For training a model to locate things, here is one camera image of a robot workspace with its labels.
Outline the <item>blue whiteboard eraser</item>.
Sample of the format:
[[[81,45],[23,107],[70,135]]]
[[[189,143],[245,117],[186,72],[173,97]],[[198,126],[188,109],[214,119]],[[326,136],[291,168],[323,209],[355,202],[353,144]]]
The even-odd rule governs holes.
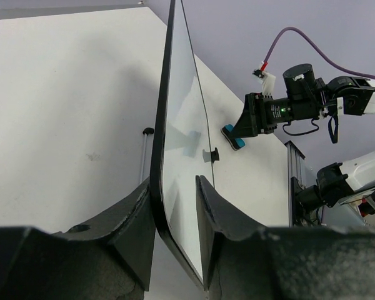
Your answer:
[[[246,143],[241,138],[232,139],[230,133],[233,130],[232,124],[227,124],[221,128],[222,135],[226,138],[227,142],[231,145],[234,151],[242,149]]]

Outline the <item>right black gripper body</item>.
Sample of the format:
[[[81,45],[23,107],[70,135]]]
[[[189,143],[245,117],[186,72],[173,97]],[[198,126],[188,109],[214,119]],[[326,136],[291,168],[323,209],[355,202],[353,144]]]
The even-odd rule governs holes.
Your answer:
[[[254,134],[271,134],[279,123],[292,120],[292,104],[287,97],[274,99],[272,96],[254,93]]]

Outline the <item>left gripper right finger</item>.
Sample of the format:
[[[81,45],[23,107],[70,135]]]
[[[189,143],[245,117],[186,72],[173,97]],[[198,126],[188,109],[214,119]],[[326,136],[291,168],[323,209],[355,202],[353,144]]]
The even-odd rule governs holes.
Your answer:
[[[375,299],[375,227],[266,227],[196,177],[210,299]]]

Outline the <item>white whiteboard black frame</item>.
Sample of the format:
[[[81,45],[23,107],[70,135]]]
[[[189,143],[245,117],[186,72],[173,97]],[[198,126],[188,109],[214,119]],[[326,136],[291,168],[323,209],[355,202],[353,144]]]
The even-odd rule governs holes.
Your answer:
[[[149,173],[157,231],[190,279],[203,286],[196,176],[214,180],[208,112],[184,3],[167,20]]]

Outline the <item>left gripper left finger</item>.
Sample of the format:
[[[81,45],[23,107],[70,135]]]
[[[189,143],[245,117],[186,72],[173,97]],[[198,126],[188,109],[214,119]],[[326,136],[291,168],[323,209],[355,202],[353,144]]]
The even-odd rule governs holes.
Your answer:
[[[0,227],[0,299],[143,299],[155,231],[147,181],[66,232]]]

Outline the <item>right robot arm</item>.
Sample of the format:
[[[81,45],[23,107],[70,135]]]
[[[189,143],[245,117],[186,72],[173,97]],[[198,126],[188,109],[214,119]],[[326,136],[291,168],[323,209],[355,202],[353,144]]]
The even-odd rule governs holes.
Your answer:
[[[359,203],[361,216],[375,214],[375,76],[345,71],[325,82],[310,64],[298,64],[283,73],[286,95],[276,99],[274,78],[263,69],[254,75],[262,91],[246,94],[239,119],[222,129],[233,149],[241,149],[246,138],[286,130],[295,121],[309,121],[312,133],[327,121],[331,145],[309,145],[322,159],[315,183],[301,187],[297,176],[290,179],[293,223],[309,222],[322,207],[351,202]]]

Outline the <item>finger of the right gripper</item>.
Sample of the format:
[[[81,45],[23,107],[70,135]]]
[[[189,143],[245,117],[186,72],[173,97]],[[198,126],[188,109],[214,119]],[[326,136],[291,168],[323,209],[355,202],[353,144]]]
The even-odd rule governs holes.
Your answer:
[[[230,132],[232,139],[237,138],[253,138],[258,136],[259,129],[256,119],[256,93],[245,95],[244,106],[241,116]]]

